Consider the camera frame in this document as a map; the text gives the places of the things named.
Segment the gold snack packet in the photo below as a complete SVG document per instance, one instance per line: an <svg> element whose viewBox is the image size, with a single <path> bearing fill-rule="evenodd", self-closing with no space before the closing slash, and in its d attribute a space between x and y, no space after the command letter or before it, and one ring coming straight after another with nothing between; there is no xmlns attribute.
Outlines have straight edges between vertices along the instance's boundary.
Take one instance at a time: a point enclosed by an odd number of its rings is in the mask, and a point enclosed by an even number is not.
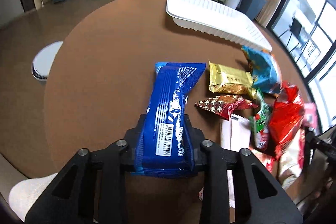
<svg viewBox="0 0 336 224"><path fill-rule="evenodd" d="M257 92L249 72L212 62L209 62L209 69L210 92L245 95L253 100L256 98Z"/></svg>

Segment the white plastic tray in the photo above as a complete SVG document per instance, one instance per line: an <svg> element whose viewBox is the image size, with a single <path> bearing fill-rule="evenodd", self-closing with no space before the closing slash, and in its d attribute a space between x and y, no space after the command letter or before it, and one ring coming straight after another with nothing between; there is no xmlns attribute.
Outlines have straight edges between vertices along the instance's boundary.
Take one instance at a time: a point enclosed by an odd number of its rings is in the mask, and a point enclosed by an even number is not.
<svg viewBox="0 0 336 224"><path fill-rule="evenodd" d="M259 51L272 46L245 14L211 0L167 0L166 13L176 25Z"/></svg>

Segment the light blue snack bag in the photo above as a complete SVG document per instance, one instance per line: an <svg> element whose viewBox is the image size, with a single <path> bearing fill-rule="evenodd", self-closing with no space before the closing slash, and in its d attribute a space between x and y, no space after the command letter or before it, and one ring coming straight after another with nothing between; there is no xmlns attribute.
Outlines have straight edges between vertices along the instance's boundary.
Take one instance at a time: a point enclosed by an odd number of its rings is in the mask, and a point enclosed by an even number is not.
<svg viewBox="0 0 336 224"><path fill-rule="evenodd" d="M253 87L263 93L278 96L282 87L282 73L272 53L247 46L242 46L241 49L252 73Z"/></svg>

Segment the red brown patterned snack packet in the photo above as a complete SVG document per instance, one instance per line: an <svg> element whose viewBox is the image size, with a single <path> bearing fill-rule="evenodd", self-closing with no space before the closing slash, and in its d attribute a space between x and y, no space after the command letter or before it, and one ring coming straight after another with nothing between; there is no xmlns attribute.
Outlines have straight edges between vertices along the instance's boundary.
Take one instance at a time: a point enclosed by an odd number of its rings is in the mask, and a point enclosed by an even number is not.
<svg viewBox="0 0 336 224"><path fill-rule="evenodd" d="M239 95L224 94L195 103L196 107L210 111L229 121L235 110L256 109L258 104Z"/></svg>

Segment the blue cookie packet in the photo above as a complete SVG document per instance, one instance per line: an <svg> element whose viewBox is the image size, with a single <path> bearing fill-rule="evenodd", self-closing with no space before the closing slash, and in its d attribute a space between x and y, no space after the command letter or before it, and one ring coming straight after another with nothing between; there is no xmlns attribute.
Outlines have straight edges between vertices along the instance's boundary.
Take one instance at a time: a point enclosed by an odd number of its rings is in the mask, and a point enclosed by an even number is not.
<svg viewBox="0 0 336 224"><path fill-rule="evenodd" d="M193 175L194 147L185 125L185 106L188 93L205 69L205 63L156 63L156 78L135 149L137 175Z"/></svg>

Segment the black outdoor chair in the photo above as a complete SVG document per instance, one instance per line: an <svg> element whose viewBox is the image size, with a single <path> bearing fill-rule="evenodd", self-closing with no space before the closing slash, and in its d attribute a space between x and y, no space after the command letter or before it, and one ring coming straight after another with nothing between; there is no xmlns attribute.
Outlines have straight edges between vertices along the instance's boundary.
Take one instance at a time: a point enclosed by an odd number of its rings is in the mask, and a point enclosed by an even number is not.
<svg viewBox="0 0 336 224"><path fill-rule="evenodd" d="M311 67L321 54L311 35L296 18L293 18L292 23L278 38L281 39L286 34L289 34L289 37L284 45L294 61L297 63L301 59L304 68Z"/></svg>

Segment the pink snack bag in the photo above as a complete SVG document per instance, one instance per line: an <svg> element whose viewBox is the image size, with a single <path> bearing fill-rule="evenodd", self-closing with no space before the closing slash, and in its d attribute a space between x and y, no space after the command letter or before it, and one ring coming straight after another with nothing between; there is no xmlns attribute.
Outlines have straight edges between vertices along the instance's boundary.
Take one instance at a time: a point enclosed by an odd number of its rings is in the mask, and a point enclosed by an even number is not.
<svg viewBox="0 0 336 224"><path fill-rule="evenodd" d="M304 104L305 114L303 116L303 126L312 127L314 129L318 126L317 107L315 103Z"/></svg>

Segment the white red long snack packet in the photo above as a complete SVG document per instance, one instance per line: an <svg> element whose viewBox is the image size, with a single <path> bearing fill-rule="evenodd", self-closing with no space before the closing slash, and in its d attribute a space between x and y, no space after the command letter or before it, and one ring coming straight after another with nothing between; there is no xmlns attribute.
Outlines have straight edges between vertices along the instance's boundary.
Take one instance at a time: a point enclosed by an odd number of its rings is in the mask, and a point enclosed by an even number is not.
<svg viewBox="0 0 336 224"><path fill-rule="evenodd" d="M220 146L222 148L239 152L242 148L249 147L250 138L250 122L247 118L232 114L230 121L222 120L220 125ZM230 207L235 208L232 170L227 171L227 178Z"/></svg>

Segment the red Mylikes candy bag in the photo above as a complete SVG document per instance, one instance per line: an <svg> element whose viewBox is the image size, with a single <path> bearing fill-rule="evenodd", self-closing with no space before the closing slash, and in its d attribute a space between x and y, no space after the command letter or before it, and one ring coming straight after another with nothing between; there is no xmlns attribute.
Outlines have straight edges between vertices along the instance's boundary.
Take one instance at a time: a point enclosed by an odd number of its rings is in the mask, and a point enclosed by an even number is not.
<svg viewBox="0 0 336 224"><path fill-rule="evenodd" d="M284 154L301 128L304 114L304 101L299 88L283 82L268 123L276 161Z"/></svg>

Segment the white round stool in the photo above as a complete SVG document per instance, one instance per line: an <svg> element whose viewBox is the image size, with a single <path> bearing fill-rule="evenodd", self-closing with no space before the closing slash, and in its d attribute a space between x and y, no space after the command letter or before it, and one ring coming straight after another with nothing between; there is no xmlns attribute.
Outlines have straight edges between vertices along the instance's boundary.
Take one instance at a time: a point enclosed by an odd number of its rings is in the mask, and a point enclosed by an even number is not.
<svg viewBox="0 0 336 224"><path fill-rule="evenodd" d="M31 73L36 80L47 81L54 59L62 45L63 41L51 43L42 48L34 57L31 64Z"/></svg>

